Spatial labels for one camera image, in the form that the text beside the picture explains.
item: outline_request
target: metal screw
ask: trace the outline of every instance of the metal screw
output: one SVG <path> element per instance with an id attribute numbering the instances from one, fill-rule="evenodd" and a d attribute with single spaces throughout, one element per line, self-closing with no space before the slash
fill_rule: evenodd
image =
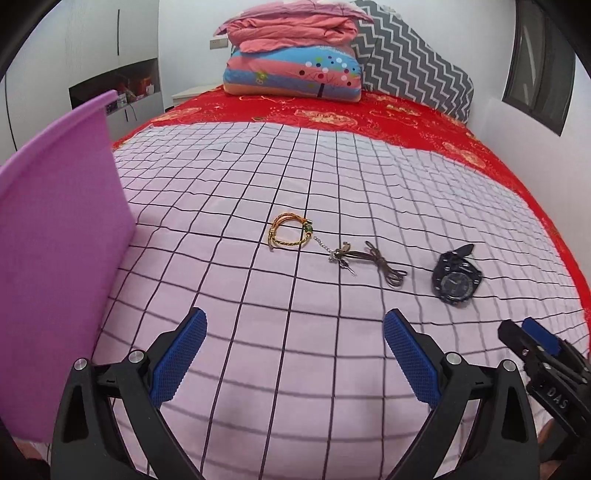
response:
<path id="1" fill-rule="evenodd" d="M 74 362 L 74 369 L 75 370 L 84 370 L 86 368 L 86 365 L 88 365 L 86 358 L 79 358 L 78 360 L 76 360 Z"/>
<path id="2" fill-rule="evenodd" d="M 511 360 L 505 360 L 503 361 L 503 368 L 508 372 L 514 372 L 517 366 Z"/>
<path id="3" fill-rule="evenodd" d="M 138 364 L 144 359 L 144 353 L 142 350 L 134 350 L 129 354 L 129 361 L 133 364 Z"/>
<path id="4" fill-rule="evenodd" d="M 462 357 L 459 356 L 456 352 L 448 353 L 445 358 L 452 365 L 459 365 L 462 363 Z"/>

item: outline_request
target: black watch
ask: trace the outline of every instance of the black watch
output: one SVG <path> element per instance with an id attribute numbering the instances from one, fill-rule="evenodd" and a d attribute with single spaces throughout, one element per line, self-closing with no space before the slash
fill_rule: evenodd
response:
<path id="1" fill-rule="evenodd" d="M 431 278 L 433 293 L 439 300 L 455 305 L 470 300 L 482 282 L 482 272 L 465 257 L 474 250 L 467 244 L 439 257 Z"/>

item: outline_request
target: folded pink blanket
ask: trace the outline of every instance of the folded pink blanket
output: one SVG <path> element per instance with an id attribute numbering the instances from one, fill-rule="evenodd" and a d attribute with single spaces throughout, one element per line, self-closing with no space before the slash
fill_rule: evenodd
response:
<path id="1" fill-rule="evenodd" d="M 333 15 L 254 17 L 234 20 L 226 27 L 228 38 L 243 53 L 313 45 L 338 46 L 357 36 L 355 22 Z"/>
<path id="2" fill-rule="evenodd" d="M 285 18 L 289 16 L 305 17 L 306 15 L 331 15 L 333 17 L 350 18 L 352 20 L 365 20 L 373 23 L 374 20 L 357 5 L 347 2 L 330 0 L 278 0 L 240 12 L 235 17 L 226 20 L 216 30 L 214 35 L 225 35 L 230 23 L 245 18 Z"/>

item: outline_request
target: window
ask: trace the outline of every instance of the window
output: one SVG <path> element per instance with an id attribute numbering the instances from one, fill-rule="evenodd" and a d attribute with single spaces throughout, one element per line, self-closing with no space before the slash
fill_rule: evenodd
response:
<path id="1" fill-rule="evenodd" d="M 574 83 L 574 50 L 532 0 L 517 0 L 513 60 L 503 101 L 561 134 Z"/>

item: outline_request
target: pillow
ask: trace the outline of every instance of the pillow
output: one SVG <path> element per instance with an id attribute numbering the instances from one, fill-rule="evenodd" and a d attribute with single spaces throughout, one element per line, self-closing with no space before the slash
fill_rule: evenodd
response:
<path id="1" fill-rule="evenodd" d="M 362 66 L 363 88 L 422 103 L 466 123 L 474 95 L 468 74 L 429 47 L 392 9 L 371 0 L 355 4 L 375 21 L 360 23 L 351 45 Z"/>
<path id="2" fill-rule="evenodd" d="M 361 68 L 347 47 L 290 47 L 269 52 L 237 49 L 223 75 L 231 95 L 283 95 L 359 102 Z"/>

